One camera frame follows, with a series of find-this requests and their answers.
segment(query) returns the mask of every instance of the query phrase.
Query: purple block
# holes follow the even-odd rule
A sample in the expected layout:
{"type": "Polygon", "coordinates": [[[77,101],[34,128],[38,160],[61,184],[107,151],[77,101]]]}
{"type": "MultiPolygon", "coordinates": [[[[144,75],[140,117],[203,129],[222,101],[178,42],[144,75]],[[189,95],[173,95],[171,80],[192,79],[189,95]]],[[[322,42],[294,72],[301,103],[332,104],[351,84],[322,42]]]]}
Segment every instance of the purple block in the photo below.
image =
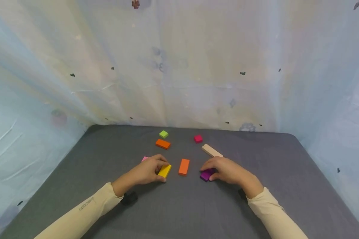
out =
{"type": "Polygon", "coordinates": [[[207,181],[209,181],[209,178],[210,178],[210,176],[212,176],[212,174],[214,174],[214,169],[206,169],[205,171],[203,171],[201,173],[200,178],[203,181],[207,182],[207,181]]]}

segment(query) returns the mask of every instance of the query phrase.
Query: fabric wall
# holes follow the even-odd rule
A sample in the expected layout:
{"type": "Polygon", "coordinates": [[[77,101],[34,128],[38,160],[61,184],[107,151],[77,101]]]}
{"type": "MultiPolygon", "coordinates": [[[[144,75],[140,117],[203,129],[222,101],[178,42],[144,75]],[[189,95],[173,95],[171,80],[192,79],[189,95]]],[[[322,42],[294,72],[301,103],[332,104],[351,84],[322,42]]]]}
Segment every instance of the fabric wall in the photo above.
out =
{"type": "Polygon", "coordinates": [[[87,129],[45,100],[0,62],[0,233],[87,129]]]}
{"type": "Polygon", "coordinates": [[[140,4],[0,0],[0,67],[84,124],[292,133],[359,221],[358,0],[140,4]]]}

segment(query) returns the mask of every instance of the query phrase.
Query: yellow block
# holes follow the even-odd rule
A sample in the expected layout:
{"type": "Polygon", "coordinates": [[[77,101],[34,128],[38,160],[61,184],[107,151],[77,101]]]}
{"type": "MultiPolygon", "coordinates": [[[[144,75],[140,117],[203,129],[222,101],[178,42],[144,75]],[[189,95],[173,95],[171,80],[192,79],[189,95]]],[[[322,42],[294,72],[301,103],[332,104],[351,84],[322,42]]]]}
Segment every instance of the yellow block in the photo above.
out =
{"type": "Polygon", "coordinates": [[[169,164],[168,166],[162,166],[160,172],[158,173],[159,176],[162,176],[164,178],[166,178],[170,172],[170,169],[172,169],[171,164],[169,164]]]}

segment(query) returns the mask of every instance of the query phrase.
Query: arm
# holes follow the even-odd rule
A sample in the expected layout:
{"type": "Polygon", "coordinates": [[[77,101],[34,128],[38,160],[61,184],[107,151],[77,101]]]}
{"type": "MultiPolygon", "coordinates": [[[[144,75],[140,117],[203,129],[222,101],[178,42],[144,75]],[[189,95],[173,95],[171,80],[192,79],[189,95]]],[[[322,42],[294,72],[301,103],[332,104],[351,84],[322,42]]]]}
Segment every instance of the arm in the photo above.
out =
{"type": "Polygon", "coordinates": [[[210,168],[218,170],[210,176],[210,181],[220,179],[229,184],[237,184],[245,191],[250,208],[260,218],[272,239],[307,239],[254,174],[222,157],[209,159],[201,171],[210,168]]]}
{"type": "Polygon", "coordinates": [[[122,200],[131,187],[154,181],[165,182],[165,178],[155,174],[164,165],[169,163],[160,154],[146,159],[113,183],[105,184],[95,194],[53,222],[35,239],[80,239],[101,216],[122,200]]]}

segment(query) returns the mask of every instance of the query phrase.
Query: orange block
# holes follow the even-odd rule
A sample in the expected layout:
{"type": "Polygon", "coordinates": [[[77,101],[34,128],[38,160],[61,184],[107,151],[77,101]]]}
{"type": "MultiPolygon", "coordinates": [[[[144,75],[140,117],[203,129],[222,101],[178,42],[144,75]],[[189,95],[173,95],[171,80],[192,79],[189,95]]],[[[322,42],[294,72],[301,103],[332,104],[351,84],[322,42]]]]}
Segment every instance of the orange block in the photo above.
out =
{"type": "Polygon", "coordinates": [[[189,168],[189,163],[190,163],[189,159],[182,159],[182,161],[180,162],[180,166],[179,166],[179,168],[180,168],[179,175],[186,176],[187,169],[189,168]]]}
{"type": "Polygon", "coordinates": [[[156,141],[156,146],[164,148],[164,149],[167,150],[170,147],[170,143],[159,138],[156,141]]]}

